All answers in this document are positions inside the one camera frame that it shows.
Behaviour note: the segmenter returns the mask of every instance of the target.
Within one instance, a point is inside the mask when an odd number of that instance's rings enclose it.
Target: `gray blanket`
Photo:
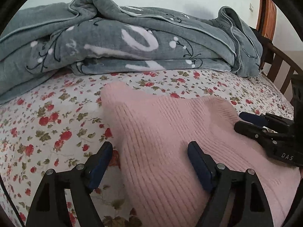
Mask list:
[[[73,0],[20,10],[0,37],[0,104],[68,66],[77,75],[207,68],[258,76],[262,46],[230,7],[169,9]]]

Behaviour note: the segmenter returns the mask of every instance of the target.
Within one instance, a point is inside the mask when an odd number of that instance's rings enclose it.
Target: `ribbed knit texture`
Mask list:
[[[257,142],[237,134],[239,117],[227,100],[150,95],[122,82],[104,86],[101,99],[126,191],[144,227],[194,227],[201,216],[209,195],[187,157],[190,141],[231,170],[253,168],[275,227],[281,226],[300,182],[299,169],[270,160]]]

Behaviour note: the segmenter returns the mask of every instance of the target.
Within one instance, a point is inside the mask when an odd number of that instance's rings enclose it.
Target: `blue gripper pad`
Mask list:
[[[246,121],[246,122],[250,122],[254,125],[260,126],[260,127],[267,127],[268,125],[268,121],[267,119],[265,119],[264,117],[260,116],[260,115],[256,115],[256,114],[250,114],[247,112],[241,112],[239,114],[239,118]]]
[[[212,183],[211,173],[192,143],[190,143],[187,147],[187,155],[192,166],[194,167],[194,170],[196,171],[203,189],[208,193],[211,193],[215,187],[215,185]]]
[[[90,172],[89,189],[94,190],[99,187],[102,177],[106,171],[106,168],[112,159],[113,147],[110,143],[104,143],[104,150],[102,151],[101,157],[98,160],[98,165]]]

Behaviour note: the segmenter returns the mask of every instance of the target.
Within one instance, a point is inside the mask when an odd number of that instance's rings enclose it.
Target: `bed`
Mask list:
[[[60,72],[0,107],[0,174],[24,222],[47,169],[69,170],[85,163],[104,141],[111,141],[110,127],[102,119],[100,90],[113,81],[172,98],[219,96],[229,100],[238,112],[293,118],[293,107],[264,75],[244,79],[230,72],[199,69],[93,76]],[[105,226],[141,226],[124,191],[115,147],[101,184],[91,197]],[[79,226],[68,190],[66,201],[73,226]],[[0,204],[19,226],[2,191]]]

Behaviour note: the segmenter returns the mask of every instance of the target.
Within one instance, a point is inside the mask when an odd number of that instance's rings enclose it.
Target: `screw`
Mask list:
[[[53,172],[54,172],[53,169],[48,169],[48,170],[46,171],[46,175],[51,175],[51,174],[53,174]]]
[[[225,169],[225,165],[222,163],[217,164],[218,169],[220,170],[224,170]]]
[[[82,170],[84,168],[84,164],[78,164],[77,166],[76,166],[76,169],[77,170]]]
[[[251,168],[248,169],[247,172],[248,172],[250,175],[254,175],[254,174],[255,174],[255,171],[254,171],[253,169],[251,169]]]

